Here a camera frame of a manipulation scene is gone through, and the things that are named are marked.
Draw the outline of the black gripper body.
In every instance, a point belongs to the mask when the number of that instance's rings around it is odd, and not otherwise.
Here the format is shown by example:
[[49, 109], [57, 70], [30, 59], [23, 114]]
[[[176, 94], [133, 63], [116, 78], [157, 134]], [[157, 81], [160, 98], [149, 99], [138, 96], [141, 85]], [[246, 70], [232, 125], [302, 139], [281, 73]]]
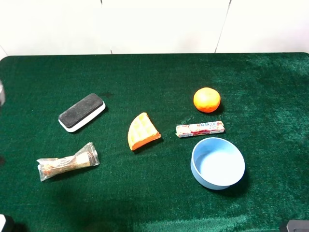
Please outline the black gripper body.
[[2, 81], [0, 81], [0, 105], [4, 105], [5, 103], [5, 89]]

